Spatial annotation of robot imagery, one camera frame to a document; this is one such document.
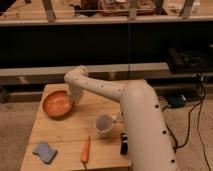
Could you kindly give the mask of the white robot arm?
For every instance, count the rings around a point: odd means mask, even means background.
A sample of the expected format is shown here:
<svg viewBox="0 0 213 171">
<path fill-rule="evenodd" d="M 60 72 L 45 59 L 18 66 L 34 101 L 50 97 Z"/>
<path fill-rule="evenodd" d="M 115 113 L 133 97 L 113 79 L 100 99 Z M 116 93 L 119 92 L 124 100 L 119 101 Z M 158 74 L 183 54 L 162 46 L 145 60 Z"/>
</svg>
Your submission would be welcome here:
<svg viewBox="0 0 213 171">
<path fill-rule="evenodd" d="M 67 72 L 64 81 L 75 102 L 87 90 L 120 104 L 133 171 L 180 171 L 157 94 L 146 81 L 92 79 L 85 66 Z"/>
</svg>

